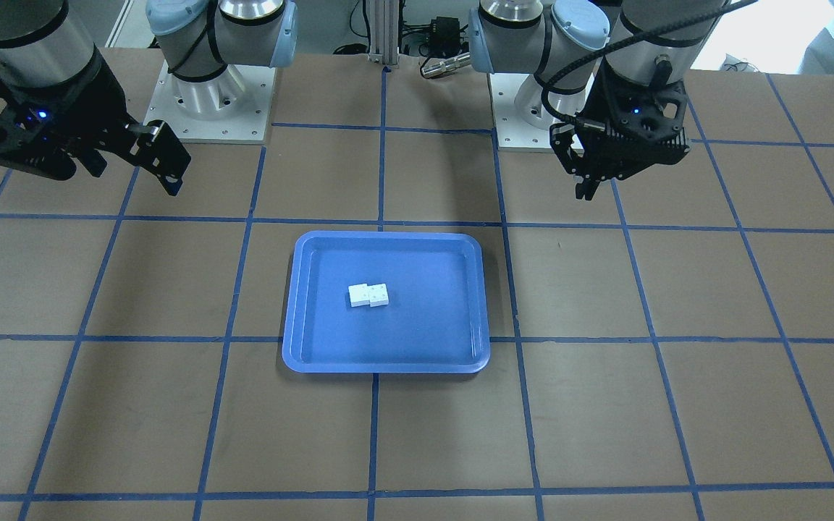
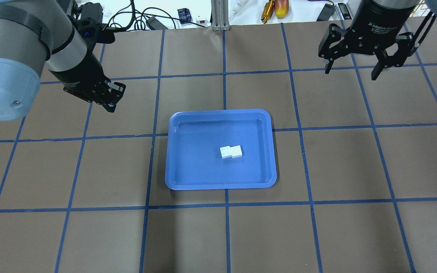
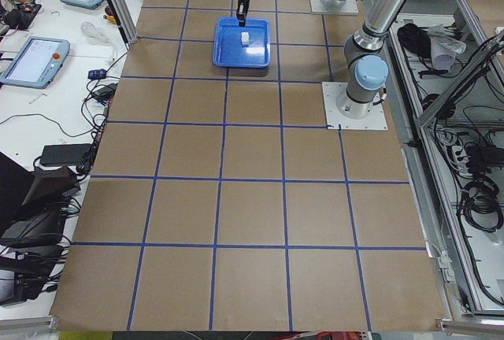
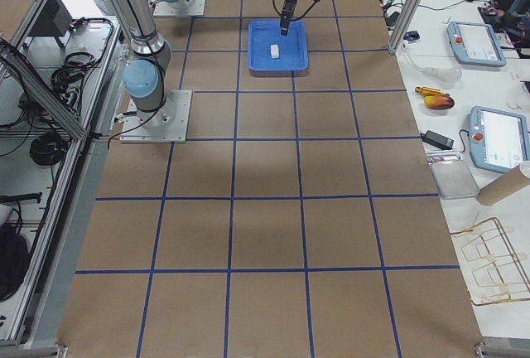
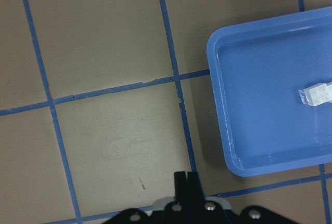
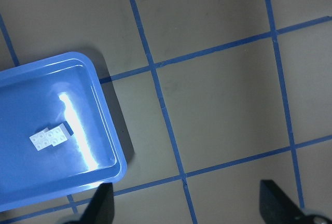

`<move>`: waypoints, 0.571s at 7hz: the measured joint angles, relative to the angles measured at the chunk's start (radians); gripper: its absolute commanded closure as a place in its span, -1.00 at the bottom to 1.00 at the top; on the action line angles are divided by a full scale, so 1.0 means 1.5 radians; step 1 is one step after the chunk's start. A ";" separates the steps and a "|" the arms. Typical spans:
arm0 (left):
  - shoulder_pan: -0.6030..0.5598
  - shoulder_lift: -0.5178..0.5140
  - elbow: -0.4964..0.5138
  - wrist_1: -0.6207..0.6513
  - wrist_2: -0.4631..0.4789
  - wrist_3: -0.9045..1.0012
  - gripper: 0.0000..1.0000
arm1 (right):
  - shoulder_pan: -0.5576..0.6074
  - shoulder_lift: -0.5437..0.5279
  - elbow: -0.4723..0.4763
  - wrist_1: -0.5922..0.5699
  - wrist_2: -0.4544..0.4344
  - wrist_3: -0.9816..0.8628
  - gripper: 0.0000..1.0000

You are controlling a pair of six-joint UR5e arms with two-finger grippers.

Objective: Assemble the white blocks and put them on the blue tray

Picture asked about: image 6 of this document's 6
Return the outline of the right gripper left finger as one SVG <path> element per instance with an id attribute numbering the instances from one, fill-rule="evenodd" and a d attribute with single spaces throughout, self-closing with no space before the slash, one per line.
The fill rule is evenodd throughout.
<path id="1" fill-rule="evenodd" d="M 78 223 L 111 224 L 113 223 L 114 217 L 115 204 L 113 184 L 102 183 L 98 186 Z"/>

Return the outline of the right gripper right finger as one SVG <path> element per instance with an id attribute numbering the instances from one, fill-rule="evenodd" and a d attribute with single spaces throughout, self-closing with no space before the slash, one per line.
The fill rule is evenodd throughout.
<path id="1" fill-rule="evenodd" d="M 311 217 L 285 194 L 273 180 L 261 180 L 259 212 L 267 224 L 311 223 Z"/>

